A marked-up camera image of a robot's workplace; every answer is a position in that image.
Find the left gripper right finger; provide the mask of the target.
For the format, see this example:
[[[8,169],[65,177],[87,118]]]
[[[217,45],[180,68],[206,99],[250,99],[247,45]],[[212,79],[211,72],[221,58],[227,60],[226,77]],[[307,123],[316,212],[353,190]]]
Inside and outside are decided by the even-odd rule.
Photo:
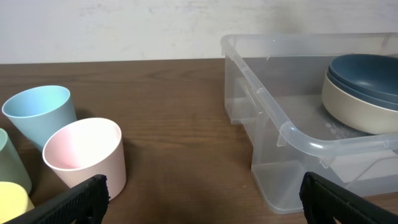
[[[299,197],[308,224],[397,223],[396,214],[314,172],[304,174]]]

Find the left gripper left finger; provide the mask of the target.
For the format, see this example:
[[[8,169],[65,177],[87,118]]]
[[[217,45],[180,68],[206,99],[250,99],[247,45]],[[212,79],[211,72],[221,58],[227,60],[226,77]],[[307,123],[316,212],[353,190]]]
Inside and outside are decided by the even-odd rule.
[[[106,181],[94,175],[7,224],[101,224],[110,200]]]

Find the beige large bowl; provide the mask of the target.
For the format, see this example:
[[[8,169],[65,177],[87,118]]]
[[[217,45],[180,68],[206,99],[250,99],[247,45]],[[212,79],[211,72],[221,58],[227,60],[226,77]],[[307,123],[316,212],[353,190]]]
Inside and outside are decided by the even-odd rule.
[[[330,72],[325,72],[322,102],[334,118],[365,133],[396,134],[397,109],[374,105],[359,95],[360,92],[340,84]]]

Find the clear plastic storage bin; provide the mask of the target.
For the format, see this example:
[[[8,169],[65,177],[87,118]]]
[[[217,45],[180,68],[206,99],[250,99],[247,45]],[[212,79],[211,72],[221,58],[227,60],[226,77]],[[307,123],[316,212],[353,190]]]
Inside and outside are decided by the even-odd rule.
[[[254,147],[251,170],[268,207],[302,210],[299,190],[306,172],[360,196],[395,192],[397,175],[344,183],[334,158],[394,151],[395,134],[370,135],[332,117],[322,102],[325,72],[345,54],[397,55],[397,34],[226,35],[224,106],[243,124]]]

